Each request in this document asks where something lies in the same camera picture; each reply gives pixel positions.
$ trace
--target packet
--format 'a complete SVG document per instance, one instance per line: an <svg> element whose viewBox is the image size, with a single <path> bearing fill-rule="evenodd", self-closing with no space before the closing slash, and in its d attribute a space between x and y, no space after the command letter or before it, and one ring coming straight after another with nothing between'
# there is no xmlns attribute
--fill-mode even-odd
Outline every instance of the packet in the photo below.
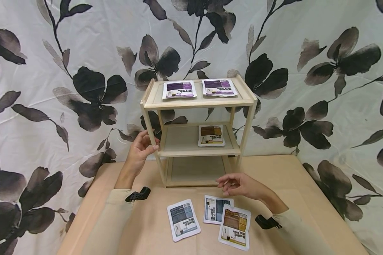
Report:
<svg viewBox="0 0 383 255"><path fill-rule="evenodd" d="M199 222L190 199L169 205L167 207L168 220L172 229L173 241L177 242L186 237L201 232Z"/></svg>
<svg viewBox="0 0 383 255"><path fill-rule="evenodd" d="M250 229L250 220L250 211L225 204L218 241L240 250L249 250L250 238L248 230Z"/></svg>
<svg viewBox="0 0 383 255"><path fill-rule="evenodd" d="M237 90L229 79L202 80L203 94L206 96L232 97L237 96Z"/></svg>
<svg viewBox="0 0 383 255"><path fill-rule="evenodd" d="M223 218L223 207L225 204L234 206L234 199L232 198L216 198L213 196L204 196L205 208L204 208L204 223L211 223L221 225Z"/></svg>
<svg viewBox="0 0 383 255"><path fill-rule="evenodd" d="M179 97L196 97L196 89L194 82L191 80L172 81L163 84L162 99L179 98Z"/></svg>
<svg viewBox="0 0 383 255"><path fill-rule="evenodd" d="M199 126L199 147L224 146L223 125L201 125Z"/></svg>

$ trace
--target wooden shelf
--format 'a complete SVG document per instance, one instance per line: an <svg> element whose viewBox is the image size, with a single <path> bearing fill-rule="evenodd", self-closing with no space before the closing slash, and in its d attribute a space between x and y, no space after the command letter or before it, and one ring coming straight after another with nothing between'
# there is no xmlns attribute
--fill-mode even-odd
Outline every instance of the wooden shelf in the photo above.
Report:
<svg viewBox="0 0 383 255"><path fill-rule="evenodd" d="M199 147L199 125L223 125L224 147ZM187 123L165 125L160 142L161 157L240 155L230 123Z"/></svg>
<svg viewBox="0 0 383 255"><path fill-rule="evenodd" d="M163 84L166 81L155 81L146 91L144 108L147 110L164 110L177 108L202 108L202 107L236 107L252 105L256 100L255 95L247 87L240 76L227 78L232 80L238 95L234 97L213 97L203 95L201 80L194 80L197 97L162 99Z"/></svg>
<svg viewBox="0 0 383 255"><path fill-rule="evenodd" d="M231 172L227 156L169 158L166 186L217 186L216 179Z"/></svg>

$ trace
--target beige table surface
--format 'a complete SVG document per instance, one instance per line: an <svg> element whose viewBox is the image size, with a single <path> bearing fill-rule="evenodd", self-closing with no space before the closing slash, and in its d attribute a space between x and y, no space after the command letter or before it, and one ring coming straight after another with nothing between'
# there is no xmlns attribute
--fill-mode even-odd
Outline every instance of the beige table surface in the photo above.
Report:
<svg viewBox="0 0 383 255"><path fill-rule="evenodd" d="M78 255L100 215L123 163L105 164L88 191L58 254ZM319 190L312 178L293 155L252 156L243 158L242 171L269 186L303 220L321 234L336 254L367 255L358 239ZM202 222L204 195L222 196L216 187L163 188L157 164L146 162L136 178L134 190L151 188L149 198L135 202L132 215L121 238L119 254L256 254L293 255L276 229L263 230L254 218L270 215L261 202L235 197L235 206L251 211L250 250L235 249L218 242L219 225ZM201 233L173 242L167 206L190 198L201 226Z"/></svg>

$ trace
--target middle shelf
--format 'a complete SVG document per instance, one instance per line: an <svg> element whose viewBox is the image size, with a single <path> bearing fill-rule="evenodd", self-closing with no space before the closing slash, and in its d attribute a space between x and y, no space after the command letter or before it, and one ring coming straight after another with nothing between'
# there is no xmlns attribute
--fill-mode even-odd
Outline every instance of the middle shelf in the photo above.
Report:
<svg viewBox="0 0 383 255"><path fill-rule="evenodd" d="M199 147L199 125L223 125L223 147ZM161 157L193 157L240 155L240 147L229 122L186 123L164 125L158 155Z"/></svg>

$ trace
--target beige sleeve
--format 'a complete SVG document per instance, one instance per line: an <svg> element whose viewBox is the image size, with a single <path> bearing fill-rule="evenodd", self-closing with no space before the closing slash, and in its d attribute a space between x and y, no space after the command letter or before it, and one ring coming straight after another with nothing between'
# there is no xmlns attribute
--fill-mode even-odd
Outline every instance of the beige sleeve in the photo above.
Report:
<svg viewBox="0 0 383 255"><path fill-rule="evenodd" d="M129 189L114 189L106 200L105 207L92 229L83 255L116 255L126 221L131 215L133 201L125 199L132 194Z"/></svg>
<svg viewBox="0 0 383 255"><path fill-rule="evenodd" d="M298 255L334 255L333 250L323 241L322 237L292 209L272 216L282 228L280 236Z"/></svg>

